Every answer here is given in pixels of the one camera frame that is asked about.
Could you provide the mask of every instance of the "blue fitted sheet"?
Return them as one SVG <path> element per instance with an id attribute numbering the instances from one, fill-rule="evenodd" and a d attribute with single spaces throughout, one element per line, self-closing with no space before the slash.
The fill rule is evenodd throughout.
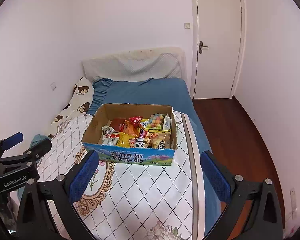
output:
<path id="1" fill-rule="evenodd" d="M 141 82 L 113 81 L 102 78 L 93 83 L 94 95 L 88 114 L 94 115 L 105 103 L 131 103 L 170 105 L 175 111 L 189 116 L 199 151 L 210 150 L 207 136 L 197 116 L 186 83 L 180 78 L 152 79 Z M 206 217 L 205 234 L 217 221 L 221 214 L 220 201 L 208 178 L 203 173 Z"/>

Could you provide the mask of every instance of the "door frame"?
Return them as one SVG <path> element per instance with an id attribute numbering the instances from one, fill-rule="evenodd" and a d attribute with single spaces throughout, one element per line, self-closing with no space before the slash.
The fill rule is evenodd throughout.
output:
<path id="1" fill-rule="evenodd" d="M 193 16 L 193 55 L 192 55 L 192 73 L 191 73 L 191 85 L 190 85 L 190 97 L 194 99 L 194 88 L 195 82 L 197 78 L 197 64 L 198 64 L 198 5 L 197 0 L 192 1 L 192 16 Z M 244 42 L 245 42 L 245 6 L 244 0 L 240 0 L 241 2 L 241 37 L 240 37 L 240 47 L 239 47 L 239 56 L 237 67 L 234 74 L 234 80 L 232 84 L 232 88 L 229 94 L 229 98 L 232 98 L 234 95 L 235 89 L 238 84 L 238 79 L 242 67 L 243 60 L 243 51 L 244 51 Z"/>

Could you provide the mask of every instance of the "screw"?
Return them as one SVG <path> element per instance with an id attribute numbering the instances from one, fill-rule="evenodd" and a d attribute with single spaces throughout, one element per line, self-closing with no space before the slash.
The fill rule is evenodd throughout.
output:
<path id="1" fill-rule="evenodd" d="M 272 180 L 271 179 L 265 179 L 266 184 L 271 185 L 272 184 Z"/>
<path id="2" fill-rule="evenodd" d="M 234 176 L 235 180 L 237 181 L 243 181 L 243 177 L 241 175 Z"/>
<path id="3" fill-rule="evenodd" d="M 32 185 L 34 183 L 34 179 L 28 179 L 28 182 L 27 182 L 29 185 Z"/>
<path id="4" fill-rule="evenodd" d="M 65 179 L 65 176 L 63 174 L 60 174 L 57 176 L 57 181 L 63 181 Z"/>

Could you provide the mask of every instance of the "white wall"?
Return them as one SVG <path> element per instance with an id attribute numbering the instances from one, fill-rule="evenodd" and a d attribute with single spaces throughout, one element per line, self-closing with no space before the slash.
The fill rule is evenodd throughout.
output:
<path id="1" fill-rule="evenodd" d="M 247 37 L 235 96 L 254 120 L 277 169 L 286 218 L 291 188 L 300 225 L 300 10 L 293 0 L 246 0 Z"/>
<path id="2" fill-rule="evenodd" d="M 70 12 L 69 0 L 5 0 L 0 7 L 0 139 L 19 131 L 25 137 L 9 155 L 44 133 L 83 75 Z"/>
<path id="3" fill-rule="evenodd" d="M 83 59 L 133 49 L 178 46 L 192 71 L 191 0 L 73 0 L 76 43 Z M 191 29 L 184 29 L 189 22 Z"/>

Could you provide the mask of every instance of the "white door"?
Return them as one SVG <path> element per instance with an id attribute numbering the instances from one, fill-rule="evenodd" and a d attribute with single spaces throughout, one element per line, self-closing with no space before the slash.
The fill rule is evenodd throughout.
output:
<path id="1" fill-rule="evenodd" d="M 197 0 L 197 6 L 199 44 L 194 98 L 229 98 L 239 57 L 241 1 Z"/>

